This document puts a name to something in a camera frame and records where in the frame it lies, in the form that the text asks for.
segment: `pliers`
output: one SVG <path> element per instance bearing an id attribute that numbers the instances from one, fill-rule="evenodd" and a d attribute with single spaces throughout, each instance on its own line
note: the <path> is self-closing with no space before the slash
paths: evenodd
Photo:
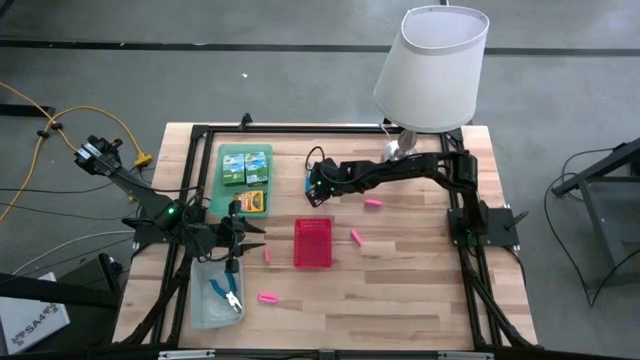
<path id="1" fill-rule="evenodd" d="M 211 282 L 211 286 L 213 286 L 213 290 L 215 290 L 223 299 L 226 298 L 233 310 L 239 313 L 242 311 L 242 305 L 240 304 L 240 300 L 238 300 L 235 295 L 235 293 L 238 292 L 236 281 L 233 278 L 233 274 L 231 274 L 230 272 L 225 271 L 224 274 L 226 275 L 227 282 L 229 283 L 229 292 L 224 291 L 216 280 L 209 281 Z"/>

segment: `concrete floor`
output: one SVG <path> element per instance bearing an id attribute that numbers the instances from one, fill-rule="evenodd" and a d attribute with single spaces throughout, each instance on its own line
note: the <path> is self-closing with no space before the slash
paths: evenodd
<path id="1" fill-rule="evenodd" d="M 485 11 L 489 46 L 637 47 L 640 2 L 604 0 L 452 0 Z M 0 19 L 0 36 L 115 41 L 268 44 L 390 44 L 415 0 L 102 0 L 18 1 Z M 109 52 L 0 49 L 0 80 L 41 104 L 94 105 L 125 120 L 142 147 L 157 154 L 169 121 L 374 122 L 372 90 L 384 54 Z M 637 357 L 640 286 L 606 289 L 591 309 L 579 280 L 553 239 L 542 196 L 564 160 L 587 149 L 638 137 L 640 58 L 486 57 L 474 123 L 488 125 L 505 197 L 516 211 L 528 294 L 539 342 L 550 349 Z M 19 99 L 2 91 L 0 103 Z M 28 171 L 42 120 L 0 119 L 0 186 L 17 187 Z M 125 138 L 112 122 L 82 113 L 65 120 L 76 144 L 88 135 Z M 130 163 L 132 151 L 124 151 Z M 597 159 L 585 156 L 580 169 Z M 38 189 L 86 189 L 106 183 L 87 176 L 57 137 L 46 142 Z M 0 194 L 8 202 L 12 193 Z M 135 210 L 115 187 L 84 195 L 25 194 L 20 205 L 114 217 Z M 559 232 L 587 278 L 607 269 L 584 210 L 550 200 Z M 68 239 L 126 229 L 117 221 L 85 221 L 14 210 L 0 224 L 0 271 Z M 41 265 L 109 244 L 70 247 Z M 127 263 L 127 244 L 109 251 Z M 55 268 L 63 274 L 76 266 Z"/>

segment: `white lampshade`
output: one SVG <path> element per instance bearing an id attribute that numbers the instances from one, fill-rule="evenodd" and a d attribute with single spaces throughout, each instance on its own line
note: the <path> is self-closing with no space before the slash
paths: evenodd
<path id="1" fill-rule="evenodd" d="M 473 9 L 425 6 L 407 12 L 373 90 L 380 111 L 419 132 L 469 122 L 488 29 L 489 18 Z"/>

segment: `wooden tabletop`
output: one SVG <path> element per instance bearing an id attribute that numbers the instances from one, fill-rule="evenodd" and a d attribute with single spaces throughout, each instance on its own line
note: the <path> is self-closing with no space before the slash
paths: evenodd
<path id="1" fill-rule="evenodd" d="M 180 187 L 192 125 L 167 124 L 154 187 Z M 463 127 L 463 134 L 466 148 L 479 161 L 480 196 L 491 207 L 502 206 L 502 187 L 487 127 Z M 384 135 L 217 134 L 205 194 L 211 193 L 221 144 L 273 147 L 269 216 L 250 219 L 267 233 L 250 234 L 246 240 L 267 243 L 272 262 L 265 264 L 262 249 L 242 257 L 246 317 L 240 324 L 217 330 L 193 329 L 187 299 L 180 346 L 472 349 L 460 260 L 447 230 L 445 211 L 450 205 L 445 190 L 428 179 L 404 180 L 381 184 L 364 195 L 334 198 L 318 208 L 312 208 L 304 196 L 304 161 L 313 146 L 322 146 L 336 163 L 379 161 L 387 141 Z M 199 173 L 202 148 L 196 156 L 193 183 Z M 417 149 L 441 151 L 438 137 L 421 135 Z M 365 199 L 382 200 L 384 206 L 367 210 L 363 207 Z M 294 220 L 308 216 L 333 219 L 334 262 L 329 270 L 293 268 Z M 362 247 L 350 239 L 352 229 L 361 235 Z M 114 341 L 129 335 L 155 302 L 167 249 L 167 245 L 153 245 L 133 260 Z M 497 303 L 521 334 L 535 343 L 518 263 L 500 248 L 487 248 L 487 260 Z M 280 302 L 258 303 L 259 292 L 277 293 Z M 163 339 L 171 328 L 173 309 L 172 301 Z M 488 341 L 484 306 L 478 309 Z"/>

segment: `red plastic container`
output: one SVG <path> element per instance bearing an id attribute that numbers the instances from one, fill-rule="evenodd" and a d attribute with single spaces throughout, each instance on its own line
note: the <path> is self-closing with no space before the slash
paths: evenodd
<path id="1" fill-rule="evenodd" d="M 293 266 L 327 269 L 331 262 L 331 219 L 296 219 Z"/>

